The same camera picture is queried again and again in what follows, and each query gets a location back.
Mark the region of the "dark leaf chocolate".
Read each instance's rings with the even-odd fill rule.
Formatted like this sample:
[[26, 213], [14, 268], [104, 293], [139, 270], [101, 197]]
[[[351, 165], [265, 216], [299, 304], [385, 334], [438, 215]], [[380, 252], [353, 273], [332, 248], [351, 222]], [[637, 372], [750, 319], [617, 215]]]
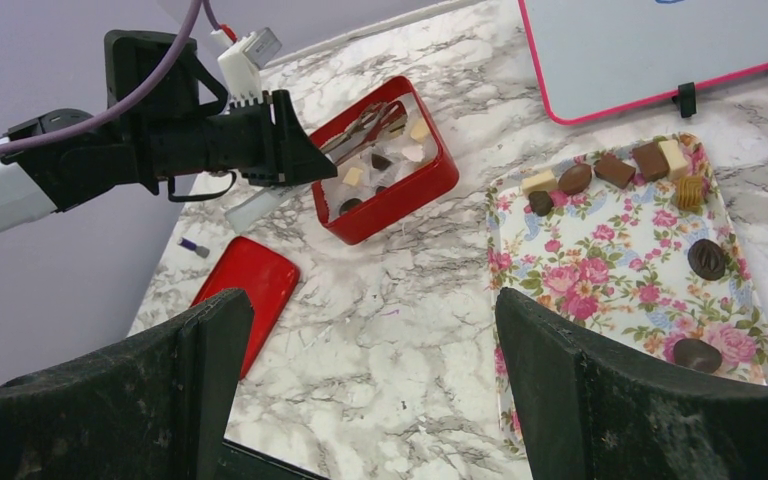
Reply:
[[723, 364], [721, 352], [700, 339], [678, 340], [672, 355], [674, 364], [706, 374], [715, 373]]

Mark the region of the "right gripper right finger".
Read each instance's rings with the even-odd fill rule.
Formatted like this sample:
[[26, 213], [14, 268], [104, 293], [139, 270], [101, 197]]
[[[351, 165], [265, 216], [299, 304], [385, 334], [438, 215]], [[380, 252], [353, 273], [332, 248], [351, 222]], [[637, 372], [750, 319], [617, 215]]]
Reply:
[[536, 479], [768, 479], [768, 386], [675, 366], [503, 288], [495, 323]]

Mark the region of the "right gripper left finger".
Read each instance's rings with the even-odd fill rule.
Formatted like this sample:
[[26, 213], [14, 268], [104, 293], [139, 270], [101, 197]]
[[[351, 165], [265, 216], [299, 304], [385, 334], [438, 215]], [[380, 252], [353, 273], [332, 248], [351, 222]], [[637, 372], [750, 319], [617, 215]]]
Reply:
[[222, 291], [0, 386], [0, 479], [211, 479], [254, 312]]

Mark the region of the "red chocolate box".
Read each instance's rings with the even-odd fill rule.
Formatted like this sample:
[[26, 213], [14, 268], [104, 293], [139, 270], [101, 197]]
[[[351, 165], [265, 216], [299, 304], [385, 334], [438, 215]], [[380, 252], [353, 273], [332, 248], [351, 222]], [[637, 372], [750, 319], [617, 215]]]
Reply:
[[[323, 147], [375, 102], [400, 100], [407, 110], [404, 127], [338, 167], [338, 176], [312, 187], [320, 225], [348, 245], [358, 244], [452, 190], [459, 171], [430, 111], [404, 76], [393, 77], [341, 112], [311, 135]], [[350, 167], [365, 170], [363, 183], [342, 183]]]

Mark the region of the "small dark chocolate cup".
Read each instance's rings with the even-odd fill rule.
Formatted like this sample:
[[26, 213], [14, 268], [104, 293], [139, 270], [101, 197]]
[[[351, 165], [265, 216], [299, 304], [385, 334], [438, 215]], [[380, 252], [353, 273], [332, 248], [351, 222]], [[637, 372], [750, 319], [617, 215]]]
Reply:
[[528, 201], [531, 212], [538, 217], [549, 215], [555, 207], [555, 202], [547, 191], [536, 190], [530, 192], [528, 194]]

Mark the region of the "caramel swirl chocolate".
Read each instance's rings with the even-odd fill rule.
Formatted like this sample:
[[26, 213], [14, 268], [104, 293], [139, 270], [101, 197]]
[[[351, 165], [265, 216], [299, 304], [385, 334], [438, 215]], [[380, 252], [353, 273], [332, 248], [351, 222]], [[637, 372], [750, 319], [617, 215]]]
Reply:
[[697, 210], [707, 195], [707, 183], [702, 176], [685, 176], [675, 183], [673, 204], [682, 211]]

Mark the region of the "cream white chocolate bar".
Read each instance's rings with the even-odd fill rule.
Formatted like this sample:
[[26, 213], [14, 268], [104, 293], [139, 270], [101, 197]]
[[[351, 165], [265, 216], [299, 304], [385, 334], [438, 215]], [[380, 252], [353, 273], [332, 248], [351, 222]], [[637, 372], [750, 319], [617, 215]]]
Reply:
[[676, 181], [688, 174], [690, 164], [685, 158], [680, 142], [678, 140], [663, 140], [660, 141], [657, 146], [667, 162], [667, 178], [670, 181]]

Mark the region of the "metal serving tongs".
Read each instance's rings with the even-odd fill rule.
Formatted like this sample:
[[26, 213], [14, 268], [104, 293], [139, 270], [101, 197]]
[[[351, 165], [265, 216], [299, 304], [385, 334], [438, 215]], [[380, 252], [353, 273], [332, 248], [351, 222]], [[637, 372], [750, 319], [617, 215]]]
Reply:
[[[372, 103], [342, 133], [328, 140], [321, 151], [335, 166], [340, 166], [364, 149], [371, 148], [387, 134], [404, 127], [406, 120], [407, 110], [402, 101]], [[225, 219], [237, 235], [242, 235], [256, 220], [305, 190], [306, 186], [264, 188], [229, 209]]]

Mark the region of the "milk chocolate square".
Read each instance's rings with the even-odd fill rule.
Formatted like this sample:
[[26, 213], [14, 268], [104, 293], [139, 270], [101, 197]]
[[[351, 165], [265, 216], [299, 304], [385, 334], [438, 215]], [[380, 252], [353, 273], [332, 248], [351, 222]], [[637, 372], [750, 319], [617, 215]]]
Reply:
[[619, 188], [625, 189], [636, 174], [636, 169], [613, 154], [604, 154], [594, 163], [597, 178]]

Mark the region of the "floral serving tray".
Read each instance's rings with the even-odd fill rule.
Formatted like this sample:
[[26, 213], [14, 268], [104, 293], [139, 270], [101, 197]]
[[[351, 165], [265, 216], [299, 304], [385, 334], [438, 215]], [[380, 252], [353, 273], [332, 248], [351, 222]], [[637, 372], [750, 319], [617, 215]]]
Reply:
[[[576, 324], [668, 360], [675, 343], [700, 339], [718, 349], [723, 378], [768, 385], [768, 322], [734, 224], [702, 142], [676, 139], [689, 174], [708, 186], [694, 211], [673, 204], [669, 179], [636, 176], [625, 189], [594, 179], [575, 195], [555, 193], [538, 217], [521, 193], [525, 168], [496, 179], [485, 194], [490, 291], [518, 290]], [[697, 276], [687, 252], [708, 239], [725, 252], [725, 275]]]

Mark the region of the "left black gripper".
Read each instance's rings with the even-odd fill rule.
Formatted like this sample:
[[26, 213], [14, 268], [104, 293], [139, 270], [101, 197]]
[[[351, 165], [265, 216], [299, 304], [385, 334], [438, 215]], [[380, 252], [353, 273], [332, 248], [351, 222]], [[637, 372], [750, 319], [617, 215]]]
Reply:
[[148, 157], [158, 178], [237, 171], [252, 186], [284, 187], [333, 178], [337, 166], [301, 126], [290, 92], [225, 112], [164, 120], [148, 128]]

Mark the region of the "dark round chocolate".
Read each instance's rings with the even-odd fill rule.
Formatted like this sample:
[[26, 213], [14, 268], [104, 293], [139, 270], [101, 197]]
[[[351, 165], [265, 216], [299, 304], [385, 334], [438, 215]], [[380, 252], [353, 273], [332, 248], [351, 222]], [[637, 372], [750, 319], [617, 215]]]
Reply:
[[723, 249], [715, 242], [700, 239], [687, 252], [690, 269], [700, 278], [708, 281], [720, 280], [726, 271], [728, 260]]

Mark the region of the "red box lid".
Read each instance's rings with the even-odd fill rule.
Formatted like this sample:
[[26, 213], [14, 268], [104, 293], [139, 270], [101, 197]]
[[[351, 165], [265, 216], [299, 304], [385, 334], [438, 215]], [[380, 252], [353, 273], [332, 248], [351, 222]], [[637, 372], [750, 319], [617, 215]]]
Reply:
[[254, 311], [239, 378], [244, 379], [258, 358], [293, 295], [300, 269], [279, 253], [244, 237], [230, 241], [191, 302], [193, 306], [226, 289], [241, 289]]

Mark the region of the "white square chocolate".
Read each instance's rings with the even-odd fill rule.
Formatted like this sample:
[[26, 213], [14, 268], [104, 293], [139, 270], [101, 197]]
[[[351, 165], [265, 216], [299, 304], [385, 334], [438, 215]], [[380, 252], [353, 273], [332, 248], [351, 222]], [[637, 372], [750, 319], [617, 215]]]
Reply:
[[342, 178], [342, 183], [357, 187], [363, 183], [365, 170], [359, 167], [350, 167]]

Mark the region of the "pink framed whiteboard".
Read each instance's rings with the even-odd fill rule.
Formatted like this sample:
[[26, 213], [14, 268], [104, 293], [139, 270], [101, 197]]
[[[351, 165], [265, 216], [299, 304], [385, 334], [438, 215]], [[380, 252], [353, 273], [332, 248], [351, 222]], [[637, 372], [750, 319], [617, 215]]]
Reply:
[[522, 1], [549, 117], [589, 121], [768, 70], [768, 1]]

